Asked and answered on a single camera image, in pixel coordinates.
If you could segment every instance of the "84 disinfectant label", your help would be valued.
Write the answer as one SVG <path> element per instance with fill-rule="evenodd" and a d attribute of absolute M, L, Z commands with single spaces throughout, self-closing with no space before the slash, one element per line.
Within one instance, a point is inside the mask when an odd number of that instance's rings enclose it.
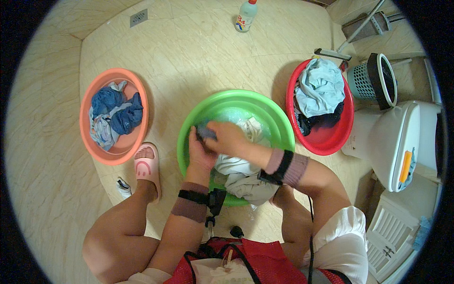
<path fill-rule="evenodd" d="M 254 21 L 254 17 L 245 17 L 239 15 L 235 27 L 240 31 L 248 31 L 251 28 L 252 21 Z"/>

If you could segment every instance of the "bleach bottle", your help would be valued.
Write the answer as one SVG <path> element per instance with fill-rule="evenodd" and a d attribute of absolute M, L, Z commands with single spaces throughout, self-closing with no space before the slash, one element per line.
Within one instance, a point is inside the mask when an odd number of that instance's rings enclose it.
<path fill-rule="evenodd" d="M 249 31 L 254 21 L 254 17 L 257 15 L 257 0 L 249 0 L 244 2 L 240 8 L 240 15 L 238 15 L 235 28 L 240 33 L 246 33 Z"/>

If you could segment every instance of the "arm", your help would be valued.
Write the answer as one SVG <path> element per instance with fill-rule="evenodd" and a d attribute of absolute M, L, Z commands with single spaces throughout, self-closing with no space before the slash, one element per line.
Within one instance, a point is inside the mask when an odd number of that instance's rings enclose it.
<path fill-rule="evenodd" d="M 182 188 L 207 194 L 210 171 L 216 162 L 217 154 L 205 153 L 202 145 L 196 139 L 195 129 L 191 129 L 189 134 L 189 157 L 189 166 Z M 193 201 L 177 199 L 164 226 L 161 242 L 148 265 L 149 268 L 156 268 L 169 274 L 173 274 L 186 251 L 197 252 L 205 229 L 204 220 L 197 222 L 188 217 L 173 214 L 176 212 L 175 209 L 179 202 Z M 198 215 L 205 216 L 206 205 L 191 204 L 190 206 L 192 206 L 192 210 L 197 211 Z"/>
<path fill-rule="evenodd" d="M 265 169 L 268 174 L 273 174 L 281 163 L 282 150 L 251 143 L 235 124 L 209 122 L 207 127 L 216 132 L 217 141 L 207 139 L 205 143 L 218 153 L 245 159 Z M 331 169 L 299 154 L 295 153 L 283 182 L 312 198 L 313 234 L 337 211 L 351 205 L 344 186 Z"/>

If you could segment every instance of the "pink wristband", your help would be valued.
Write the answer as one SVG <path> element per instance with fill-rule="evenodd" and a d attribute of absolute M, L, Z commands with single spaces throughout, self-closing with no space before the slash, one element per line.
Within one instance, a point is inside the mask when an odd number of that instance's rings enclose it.
<path fill-rule="evenodd" d="M 181 184 L 181 189 L 208 194 L 208 187 L 192 182 L 183 182 Z M 198 223 L 204 223 L 207 216 L 207 206 L 178 197 L 170 213 L 192 219 Z"/>
<path fill-rule="evenodd" d="M 267 174 L 273 174 L 279 168 L 279 165 L 282 162 L 284 157 L 284 150 L 274 148 L 271 153 L 270 161 L 265 168 Z M 291 159 L 290 165 L 282 179 L 282 182 L 288 184 L 289 186 L 295 188 L 298 186 L 299 181 L 303 174 L 306 172 L 307 164 L 309 163 L 309 158 L 297 153 L 294 153 L 293 158 Z"/>

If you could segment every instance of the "foot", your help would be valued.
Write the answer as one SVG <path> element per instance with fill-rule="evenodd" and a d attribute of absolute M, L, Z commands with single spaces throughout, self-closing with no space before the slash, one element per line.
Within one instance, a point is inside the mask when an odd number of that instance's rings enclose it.
<path fill-rule="evenodd" d="M 276 194 L 274 194 L 270 203 L 282 209 L 293 201 L 296 201 L 295 195 L 293 194 L 293 188 L 288 185 L 283 185 L 277 190 Z"/>
<path fill-rule="evenodd" d="M 141 149 L 139 152 L 136 153 L 134 159 L 140 158 L 150 158 L 154 159 L 154 152 L 151 147 L 146 147 Z M 158 190 L 156 189 L 156 185 L 154 182 L 146 179 L 137 179 L 137 190 L 144 190 L 148 195 L 149 202 L 153 202 L 158 198 Z"/>

